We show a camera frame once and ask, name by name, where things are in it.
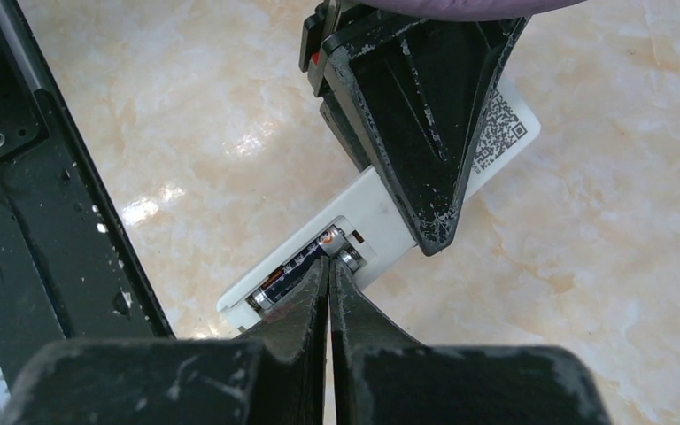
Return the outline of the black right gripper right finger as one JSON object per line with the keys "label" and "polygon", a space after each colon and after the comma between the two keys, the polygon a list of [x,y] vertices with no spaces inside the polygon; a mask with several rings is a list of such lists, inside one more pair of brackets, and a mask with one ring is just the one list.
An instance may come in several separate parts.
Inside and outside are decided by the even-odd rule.
{"label": "black right gripper right finger", "polygon": [[426,345],[328,267],[341,424],[608,424],[590,370],[547,345]]}

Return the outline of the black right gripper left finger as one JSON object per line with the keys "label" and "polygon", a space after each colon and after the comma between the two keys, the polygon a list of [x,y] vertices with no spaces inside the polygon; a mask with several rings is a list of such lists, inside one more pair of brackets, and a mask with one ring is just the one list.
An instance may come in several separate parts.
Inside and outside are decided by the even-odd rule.
{"label": "black right gripper left finger", "polygon": [[329,262],[232,339],[70,339],[19,373],[4,424],[318,424]]}

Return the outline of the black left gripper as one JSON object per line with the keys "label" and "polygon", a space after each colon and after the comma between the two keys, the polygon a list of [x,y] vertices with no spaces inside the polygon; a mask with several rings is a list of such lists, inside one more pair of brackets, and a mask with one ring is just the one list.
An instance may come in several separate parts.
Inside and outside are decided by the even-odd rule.
{"label": "black left gripper", "polygon": [[528,19],[448,22],[320,1],[299,68],[353,164],[375,169],[423,254],[448,247],[502,73]]}

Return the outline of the white remote control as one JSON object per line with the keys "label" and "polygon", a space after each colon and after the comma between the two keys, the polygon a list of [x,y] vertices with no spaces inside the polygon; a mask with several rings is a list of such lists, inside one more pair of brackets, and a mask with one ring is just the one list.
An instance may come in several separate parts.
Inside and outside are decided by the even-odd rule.
{"label": "white remote control", "polygon": [[[537,116],[520,92],[512,82],[502,80],[486,114],[486,125],[476,148],[465,196],[472,197],[530,145],[540,131]],[[381,177],[369,167],[304,226],[233,283],[218,300],[217,311],[229,324],[242,331],[261,321],[276,305],[287,300],[297,285],[276,305],[262,313],[249,306],[246,298],[277,267],[330,226],[344,232],[348,242],[344,250],[353,248],[362,257],[361,268],[352,273],[361,288],[375,281],[416,245]]]}

